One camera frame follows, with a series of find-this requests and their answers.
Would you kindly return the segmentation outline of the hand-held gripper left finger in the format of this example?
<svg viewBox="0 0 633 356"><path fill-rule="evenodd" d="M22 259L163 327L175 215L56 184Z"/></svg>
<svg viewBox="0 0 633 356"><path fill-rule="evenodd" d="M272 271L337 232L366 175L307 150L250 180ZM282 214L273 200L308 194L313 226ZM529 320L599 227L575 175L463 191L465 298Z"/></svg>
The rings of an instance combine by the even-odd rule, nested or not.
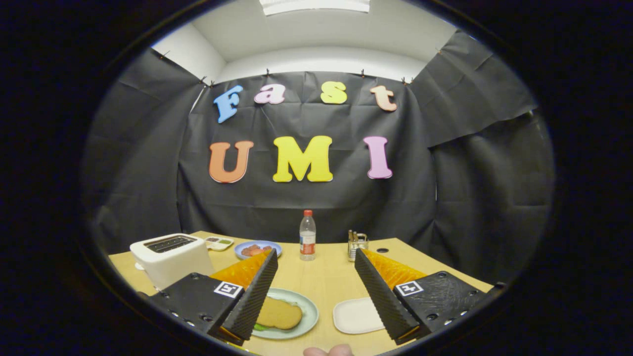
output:
<svg viewBox="0 0 633 356"><path fill-rule="evenodd" d="M274 249L241 263L254 263L250 283L244 287L225 277L192 272L148 298L172 320L198 334L243 345L250 339L278 268Z"/></svg>

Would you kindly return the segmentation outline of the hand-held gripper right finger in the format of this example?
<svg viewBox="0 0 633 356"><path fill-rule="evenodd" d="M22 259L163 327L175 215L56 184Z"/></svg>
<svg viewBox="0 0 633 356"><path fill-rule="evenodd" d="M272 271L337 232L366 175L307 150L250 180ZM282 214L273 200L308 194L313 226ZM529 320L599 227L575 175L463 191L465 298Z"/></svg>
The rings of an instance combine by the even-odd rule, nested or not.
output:
<svg viewBox="0 0 633 356"><path fill-rule="evenodd" d="M493 297L447 271L426 275L367 249L357 249L355 269L398 345L444 329Z"/></svg>

